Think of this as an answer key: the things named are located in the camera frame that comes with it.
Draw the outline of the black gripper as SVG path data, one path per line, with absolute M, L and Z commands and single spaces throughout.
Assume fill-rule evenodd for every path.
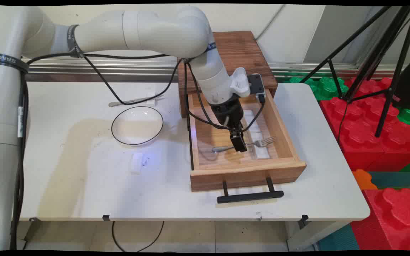
M 244 113 L 239 98 L 232 96 L 222 104 L 210 104 L 210 108 L 221 126 L 240 131 L 230 131 L 230 140 L 235 151 L 243 153 L 247 151 L 247 146 L 241 123 Z

